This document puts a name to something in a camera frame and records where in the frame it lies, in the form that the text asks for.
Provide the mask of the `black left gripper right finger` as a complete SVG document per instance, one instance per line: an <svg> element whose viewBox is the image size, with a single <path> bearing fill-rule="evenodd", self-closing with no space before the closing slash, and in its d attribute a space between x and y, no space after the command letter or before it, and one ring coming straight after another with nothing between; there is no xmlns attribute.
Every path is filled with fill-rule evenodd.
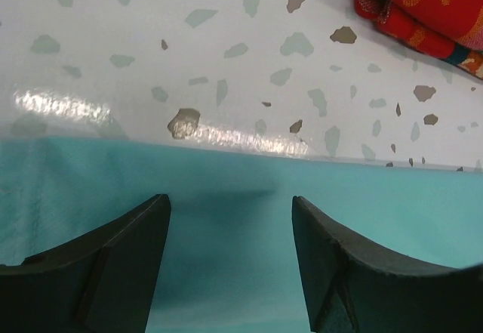
<svg viewBox="0 0 483 333"><path fill-rule="evenodd" d="M431 264L377 244L301 196L292 227L313 332L480 332L482 266Z"/></svg>

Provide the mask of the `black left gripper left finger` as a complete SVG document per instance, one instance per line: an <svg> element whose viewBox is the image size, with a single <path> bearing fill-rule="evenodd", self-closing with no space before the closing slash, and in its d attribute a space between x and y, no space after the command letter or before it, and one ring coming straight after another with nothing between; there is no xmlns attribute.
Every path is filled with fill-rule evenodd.
<svg viewBox="0 0 483 333"><path fill-rule="evenodd" d="M144 332L171 217L155 195L55 248L1 267L3 332Z"/></svg>

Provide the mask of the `mint green t shirt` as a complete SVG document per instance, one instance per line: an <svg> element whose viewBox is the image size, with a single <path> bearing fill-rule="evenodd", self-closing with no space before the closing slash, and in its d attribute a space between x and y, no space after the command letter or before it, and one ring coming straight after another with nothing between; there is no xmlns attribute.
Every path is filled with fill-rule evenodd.
<svg viewBox="0 0 483 333"><path fill-rule="evenodd" d="M307 332L291 226L302 196L402 254L482 260L482 175L74 138L1 143L1 261L18 264L165 193L150 332Z"/></svg>

